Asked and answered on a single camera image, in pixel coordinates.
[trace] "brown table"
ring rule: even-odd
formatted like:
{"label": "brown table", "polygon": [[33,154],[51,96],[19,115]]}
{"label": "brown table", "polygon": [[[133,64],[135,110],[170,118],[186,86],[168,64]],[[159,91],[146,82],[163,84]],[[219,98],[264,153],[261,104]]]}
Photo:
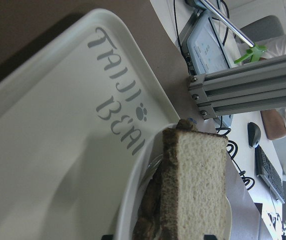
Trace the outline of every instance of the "brown table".
{"label": "brown table", "polygon": [[[194,118],[201,131],[215,131],[213,121],[204,121],[191,99],[184,59],[149,1],[0,1],[0,81],[95,8],[114,12],[127,25],[180,117]],[[227,164],[226,190],[232,207],[231,239],[271,239],[231,161]]]}

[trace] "paw print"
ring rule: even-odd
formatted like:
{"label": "paw print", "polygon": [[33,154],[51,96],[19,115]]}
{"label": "paw print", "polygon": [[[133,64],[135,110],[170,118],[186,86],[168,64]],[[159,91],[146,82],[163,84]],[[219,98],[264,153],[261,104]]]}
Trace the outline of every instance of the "paw print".
{"label": "paw print", "polygon": [[136,116],[138,120],[144,120],[146,122],[147,121],[146,115],[147,115],[147,109],[144,108],[144,104],[141,103],[140,106],[136,108]]}

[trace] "metal rod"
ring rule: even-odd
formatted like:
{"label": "metal rod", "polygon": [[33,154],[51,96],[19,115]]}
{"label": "metal rod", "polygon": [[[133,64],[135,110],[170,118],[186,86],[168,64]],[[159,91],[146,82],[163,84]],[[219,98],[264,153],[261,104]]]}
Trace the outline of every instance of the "metal rod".
{"label": "metal rod", "polygon": [[241,30],[239,30],[228,18],[226,18],[212,3],[207,0],[199,0],[205,7],[214,13],[229,29],[231,29],[240,39],[242,39],[251,48],[254,42],[250,40]]}

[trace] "person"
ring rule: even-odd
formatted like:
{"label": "person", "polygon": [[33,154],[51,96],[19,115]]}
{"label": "person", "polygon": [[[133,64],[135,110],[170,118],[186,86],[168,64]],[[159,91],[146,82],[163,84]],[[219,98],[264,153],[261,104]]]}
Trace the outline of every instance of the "person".
{"label": "person", "polygon": [[[260,60],[286,55],[286,34],[258,41],[256,44],[264,45],[267,48],[267,51],[262,54]],[[244,53],[248,49],[248,46],[244,43],[239,44],[238,47],[241,53]],[[286,107],[262,110],[260,113],[268,139],[276,140],[286,137]]]}

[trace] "chair backrest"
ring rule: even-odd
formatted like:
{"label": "chair backrest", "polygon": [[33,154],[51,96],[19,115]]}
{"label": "chair backrest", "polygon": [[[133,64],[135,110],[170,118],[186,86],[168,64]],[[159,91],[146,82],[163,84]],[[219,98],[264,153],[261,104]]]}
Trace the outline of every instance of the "chair backrest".
{"label": "chair backrest", "polygon": [[269,15],[241,28],[252,41],[257,42],[284,35],[284,30],[278,17]]}

